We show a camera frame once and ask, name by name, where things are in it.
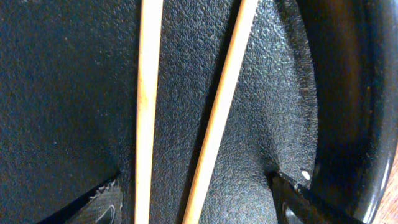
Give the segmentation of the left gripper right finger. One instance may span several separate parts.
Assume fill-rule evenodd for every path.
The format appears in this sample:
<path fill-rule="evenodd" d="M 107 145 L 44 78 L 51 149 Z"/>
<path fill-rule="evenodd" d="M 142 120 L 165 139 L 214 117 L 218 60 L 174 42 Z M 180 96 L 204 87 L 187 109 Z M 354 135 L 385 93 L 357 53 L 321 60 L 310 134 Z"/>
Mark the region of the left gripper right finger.
<path fill-rule="evenodd" d="M 279 223 L 363 224 L 362 221 L 327 204 L 302 184 L 282 172 L 269 173 L 269 187 Z"/>

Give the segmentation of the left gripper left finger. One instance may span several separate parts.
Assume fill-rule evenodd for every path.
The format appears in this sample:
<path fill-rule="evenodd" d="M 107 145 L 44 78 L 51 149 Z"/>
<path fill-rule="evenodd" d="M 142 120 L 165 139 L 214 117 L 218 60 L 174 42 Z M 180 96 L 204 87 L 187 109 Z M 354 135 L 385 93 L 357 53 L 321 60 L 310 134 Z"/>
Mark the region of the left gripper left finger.
<path fill-rule="evenodd" d="M 39 223 L 121 224 L 123 193 L 116 179 L 89 191 Z"/>

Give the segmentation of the wooden chopstick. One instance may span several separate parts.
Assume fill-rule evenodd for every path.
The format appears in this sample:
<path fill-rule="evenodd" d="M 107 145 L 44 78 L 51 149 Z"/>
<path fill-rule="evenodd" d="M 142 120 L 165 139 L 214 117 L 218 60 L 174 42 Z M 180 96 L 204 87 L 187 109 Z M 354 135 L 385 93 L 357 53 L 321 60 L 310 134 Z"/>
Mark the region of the wooden chopstick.
<path fill-rule="evenodd" d="M 148 223 L 163 0 L 143 0 L 137 73 L 134 222 Z"/>
<path fill-rule="evenodd" d="M 195 224 L 200 220 L 257 6 L 258 0 L 242 0 L 240 3 L 187 200 L 183 224 Z"/>

